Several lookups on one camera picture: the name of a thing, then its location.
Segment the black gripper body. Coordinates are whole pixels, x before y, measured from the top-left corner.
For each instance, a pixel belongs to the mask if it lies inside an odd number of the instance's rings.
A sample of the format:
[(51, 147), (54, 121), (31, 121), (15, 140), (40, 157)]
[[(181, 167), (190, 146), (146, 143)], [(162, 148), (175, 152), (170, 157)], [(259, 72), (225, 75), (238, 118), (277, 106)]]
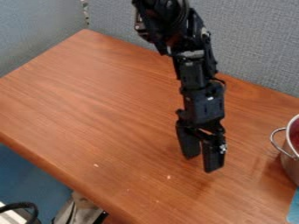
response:
[(225, 136), (225, 85), (213, 81), (206, 87), (181, 87), (183, 108), (177, 110), (178, 121), (193, 129), (202, 140)]

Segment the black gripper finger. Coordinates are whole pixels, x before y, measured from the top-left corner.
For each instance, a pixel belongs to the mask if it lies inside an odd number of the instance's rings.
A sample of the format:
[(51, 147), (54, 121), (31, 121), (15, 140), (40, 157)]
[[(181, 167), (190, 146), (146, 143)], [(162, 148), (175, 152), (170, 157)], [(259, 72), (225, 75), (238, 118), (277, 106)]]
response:
[(202, 141), (203, 168), (207, 173), (217, 171), (225, 165), (227, 143), (225, 136), (211, 136)]
[(182, 121), (175, 124), (177, 136), (182, 148), (182, 154), (187, 159), (195, 158), (201, 155), (201, 139), (197, 137), (191, 128), (183, 125)]

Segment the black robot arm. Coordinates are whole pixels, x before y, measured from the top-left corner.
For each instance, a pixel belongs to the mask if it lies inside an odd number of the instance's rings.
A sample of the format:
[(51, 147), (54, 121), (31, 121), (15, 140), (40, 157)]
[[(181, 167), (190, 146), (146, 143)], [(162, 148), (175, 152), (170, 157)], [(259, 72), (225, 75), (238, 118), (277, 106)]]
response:
[(206, 172), (225, 165), (226, 82), (217, 78), (211, 33), (189, 0), (133, 0), (135, 30), (158, 52), (173, 58), (183, 108), (177, 111), (177, 135), (187, 158), (203, 155)]

